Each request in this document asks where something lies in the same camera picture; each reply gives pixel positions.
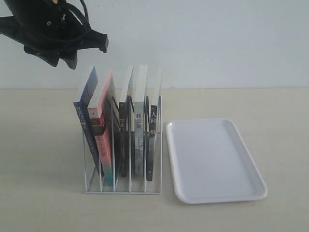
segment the beige table surface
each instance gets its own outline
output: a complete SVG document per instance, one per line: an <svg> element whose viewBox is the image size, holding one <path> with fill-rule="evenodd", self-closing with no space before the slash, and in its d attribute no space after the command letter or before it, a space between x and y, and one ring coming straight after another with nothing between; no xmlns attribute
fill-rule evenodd
<svg viewBox="0 0 309 232"><path fill-rule="evenodd" d="M0 232L309 231L309 89L163 90L165 123L233 120L268 187L208 205L175 197L165 135L162 195L84 194L75 93L0 90Z"/></svg>

